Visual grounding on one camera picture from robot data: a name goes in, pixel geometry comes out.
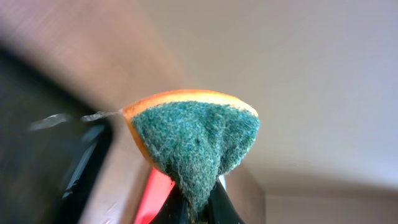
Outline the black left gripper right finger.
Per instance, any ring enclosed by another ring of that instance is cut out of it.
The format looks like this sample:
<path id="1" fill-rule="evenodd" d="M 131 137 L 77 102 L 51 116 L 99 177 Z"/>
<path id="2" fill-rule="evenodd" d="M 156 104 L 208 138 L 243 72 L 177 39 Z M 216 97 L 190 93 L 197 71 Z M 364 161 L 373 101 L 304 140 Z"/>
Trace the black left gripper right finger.
<path id="1" fill-rule="evenodd" d="M 244 224 L 219 180 L 208 199 L 209 224 Z"/>

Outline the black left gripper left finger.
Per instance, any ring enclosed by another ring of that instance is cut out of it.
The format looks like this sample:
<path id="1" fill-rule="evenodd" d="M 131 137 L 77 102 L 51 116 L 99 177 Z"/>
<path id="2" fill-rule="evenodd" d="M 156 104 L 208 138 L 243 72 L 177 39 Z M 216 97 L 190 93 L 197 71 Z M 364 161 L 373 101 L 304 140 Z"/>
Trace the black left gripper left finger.
<path id="1" fill-rule="evenodd" d="M 169 196 L 150 224 L 189 224 L 189 202 L 174 185 Z"/>

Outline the orange green scrub sponge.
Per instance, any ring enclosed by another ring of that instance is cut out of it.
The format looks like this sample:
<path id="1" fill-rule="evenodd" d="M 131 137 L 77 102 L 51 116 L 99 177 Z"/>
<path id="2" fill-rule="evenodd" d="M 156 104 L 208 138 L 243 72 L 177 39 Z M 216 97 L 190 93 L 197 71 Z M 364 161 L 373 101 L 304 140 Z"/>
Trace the orange green scrub sponge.
<path id="1" fill-rule="evenodd" d="M 200 213 L 217 178 L 240 165 L 260 128 L 257 111 L 210 90 L 174 90 L 122 110 L 142 155 L 169 176 Z"/>

